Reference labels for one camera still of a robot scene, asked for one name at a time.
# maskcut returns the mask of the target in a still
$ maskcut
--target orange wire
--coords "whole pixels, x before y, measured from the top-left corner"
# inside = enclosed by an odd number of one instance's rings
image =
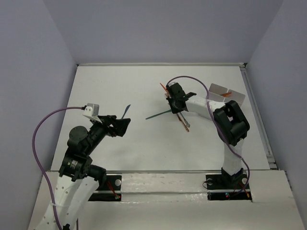
[[[109,187],[109,189],[113,192],[114,196],[117,196],[117,193],[114,191],[114,188],[113,188],[111,182],[108,181],[106,184],[107,184],[107,186]]]
[[[245,190],[245,188],[244,188],[244,186],[241,184],[241,183],[239,183],[239,185],[244,189],[244,191],[245,191],[245,193],[246,193],[246,195],[248,196],[248,198],[249,198],[249,194],[248,194],[248,192]]]

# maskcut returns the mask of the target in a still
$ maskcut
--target white panel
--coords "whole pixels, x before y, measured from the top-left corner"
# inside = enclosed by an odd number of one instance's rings
[[[58,173],[48,175],[55,184]],[[80,229],[304,230],[284,171],[252,171],[253,202],[208,201],[206,190],[199,189],[204,176],[203,173],[124,174],[122,186],[129,192],[122,193],[123,201],[88,202],[79,216]],[[147,184],[145,190],[142,181]],[[47,183],[43,180],[29,230],[42,218],[49,200]]]
[[[203,193],[204,173],[128,173],[122,176],[122,193]]]
[[[68,106],[87,103],[100,105],[100,115],[126,117],[131,123],[124,137],[106,137],[93,151],[93,164],[107,170],[220,170],[224,160],[223,142],[212,121],[185,113],[191,124],[186,132],[176,115],[146,117],[169,109],[160,82],[180,75],[225,86],[246,95],[242,110],[250,123],[243,146],[243,157],[251,169],[269,169],[264,147],[239,67],[210,66],[104,66],[78,67]],[[191,79],[179,79],[188,92],[205,97],[204,88]],[[67,149],[70,130],[89,128],[91,123],[81,111],[67,111],[52,170],[58,170]]]

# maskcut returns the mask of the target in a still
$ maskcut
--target gray wall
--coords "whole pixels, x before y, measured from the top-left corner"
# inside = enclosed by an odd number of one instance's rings
[[[0,229],[25,230],[41,179],[32,133],[47,113],[67,105],[76,66],[42,0],[1,1],[0,41]],[[63,116],[39,131],[45,168]]]
[[[247,62],[282,0],[44,0],[77,63]]]
[[[259,110],[307,228],[307,1],[285,0],[249,64]]]

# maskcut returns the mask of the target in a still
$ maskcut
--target black mounting plate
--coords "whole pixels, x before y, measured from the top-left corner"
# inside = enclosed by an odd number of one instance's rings
[[[242,188],[241,185],[244,185],[244,183],[242,182],[242,179],[246,180],[246,178],[247,178],[247,175],[242,174],[236,184],[225,184],[222,182],[221,174],[207,174],[206,175],[206,181],[207,181],[206,187],[208,190],[241,189]]]
[[[239,193],[237,195],[231,195],[230,193],[217,193],[208,192],[208,200],[252,200],[251,193],[248,195],[245,192]]]
[[[106,174],[106,182],[103,184],[103,186],[99,186],[96,191],[110,191],[109,187],[107,186],[107,182],[110,181],[112,187],[115,191],[120,191],[121,184],[119,186],[115,185],[115,181],[120,180],[121,181],[121,175],[108,175]]]
[[[88,201],[118,202],[121,201],[121,194],[117,193],[118,199],[115,199],[113,193],[93,193]]]

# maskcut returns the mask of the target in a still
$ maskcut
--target purple cable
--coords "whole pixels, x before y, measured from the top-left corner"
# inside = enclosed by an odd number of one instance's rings
[[[202,86],[205,88],[205,90],[206,90],[206,92],[207,92],[206,99],[209,100],[209,90],[207,89],[207,87],[205,86],[205,84],[202,83],[202,81],[198,80],[197,78],[190,77],[190,76],[178,76],[178,77],[175,77],[175,78],[172,78],[171,80],[169,80],[168,83],[167,83],[166,85],[168,85],[170,82],[172,82],[173,80],[175,80],[175,79],[177,79],[177,78],[190,78],[190,79],[193,79],[193,80],[198,81],[198,82],[199,82],[200,84],[202,84]],[[216,121],[214,120],[212,111],[211,111],[211,109],[210,109],[209,101],[207,101],[207,107],[208,107],[208,111],[209,111],[210,117],[211,117],[211,119],[212,119],[212,121],[213,121],[213,123],[214,123],[214,125],[215,125],[215,127],[216,127],[216,129],[217,129],[218,134],[220,134],[220,136],[222,137],[223,142],[226,143],[227,147],[230,149],[230,151],[231,151],[233,154],[235,154],[237,157],[239,157],[239,158],[242,160],[242,162],[246,165],[246,168],[247,168],[247,170],[248,170],[248,177],[247,177],[247,180],[246,180],[246,182],[245,182],[245,185],[243,186],[243,188],[242,188],[240,191],[238,191],[237,193],[235,193],[234,195],[232,195],[232,196],[236,196],[236,195],[238,195],[239,193],[241,193],[243,190],[246,189],[246,186],[247,186],[247,184],[248,184],[248,182],[249,182],[250,169],[249,169],[249,166],[248,166],[248,164],[246,163],[246,161],[243,159],[243,157],[240,156],[239,154],[237,154],[237,153],[230,147],[230,144],[227,143],[225,135],[222,133],[220,127],[218,126],[218,124],[217,124]]]
[[[62,108],[62,109],[58,109],[56,111],[53,111],[52,113],[48,114],[47,116],[44,117],[43,120],[41,120],[37,127],[35,128],[34,130],[34,133],[33,133],[33,137],[32,137],[32,150],[33,150],[33,154],[34,154],[34,158],[36,160],[36,163],[38,165],[38,167],[40,168],[40,170],[42,171],[43,173],[43,176],[45,177],[46,181],[47,181],[47,184],[48,184],[48,187],[49,187],[49,191],[50,191],[50,196],[51,196],[51,201],[53,204],[55,204],[55,198],[54,198],[54,194],[53,194],[53,190],[52,190],[52,186],[51,186],[51,182],[47,176],[47,173],[45,172],[42,164],[40,163],[38,157],[37,157],[37,153],[36,153],[36,150],[35,150],[35,137],[36,137],[36,134],[37,134],[37,131],[38,129],[40,128],[40,126],[43,124],[44,121],[47,120],[47,118],[49,118],[50,116],[52,116],[53,114],[57,113],[57,112],[61,112],[61,111],[64,111],[64,110],[68,110],[68,109],[82,109],[81,107],[67,107],[67,108]],[[56,223],[57,223],[57,226],[59,228],[59,230],[63,230],[60,222],[59,222],[59,218],[58,218],[58,214],[57,214],[57,209],[55,206],[53,206],[53,213],[54,213],[54,218],[56,220]]]

